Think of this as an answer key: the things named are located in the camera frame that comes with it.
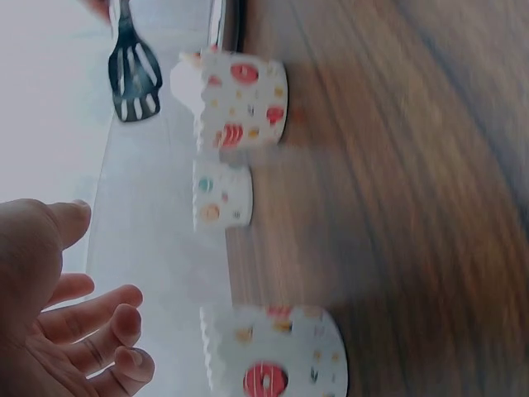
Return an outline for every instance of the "donut illustration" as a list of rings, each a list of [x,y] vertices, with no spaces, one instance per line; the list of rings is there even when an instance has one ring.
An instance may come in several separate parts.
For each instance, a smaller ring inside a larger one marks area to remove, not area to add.
[[[242,85],[252,85],[259,79],[259,71],[253,64],[233,64],[230,68],[233,79]]]
[[[215,147],[236,147],[242,139],[244,128],[241,124],[227,123],[224,131],[218,131],[213,145]]]
[[[292,333],[292,321],[290,320],[275,320],[272,328],[279,333]]]
[[[279,397],[288,386],[284,368],[268,361],[256,362],[245,373],[242,387],[248,397]]]
[[[269,306],[266,308],[266,314],[273,318],[289,318],[292,312],[292,306]]]
[[[270,122],[270,126],[275,126],[279,121],[283,120],[284,108],[281,106],[271,106],[266,112],[266,118]]]

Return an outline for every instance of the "wood grain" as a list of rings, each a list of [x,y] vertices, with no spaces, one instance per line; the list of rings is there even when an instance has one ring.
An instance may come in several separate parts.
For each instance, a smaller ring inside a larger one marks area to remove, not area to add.
[[[529,395],[529,3],[248,0],[244,50],[291,95],[234,300],[330,309],[350,396]]]

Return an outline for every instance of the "spatula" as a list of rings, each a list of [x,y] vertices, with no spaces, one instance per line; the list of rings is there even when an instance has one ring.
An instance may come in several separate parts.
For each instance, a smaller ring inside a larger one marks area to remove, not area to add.
[[[108,78],[116,114],[122,122],[138,122],[160,112],[160,66],[150,47],[138,36],[129,0],[111,1],[116,46],[108,59]]]

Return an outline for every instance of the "paper cup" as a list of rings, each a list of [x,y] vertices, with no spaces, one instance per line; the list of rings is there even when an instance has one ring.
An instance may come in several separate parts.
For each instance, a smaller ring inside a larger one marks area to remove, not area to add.
[[[248,167],[197,160],[193,163],[195,230],[250,224],[253,188]]]
[[[288,107],[287,75],[279,62],[207,51],[202,54],[202,77],[200,151],[279,142]]]
[[[201,309],[212,395],[345,397],[346,351],[320,308]]]

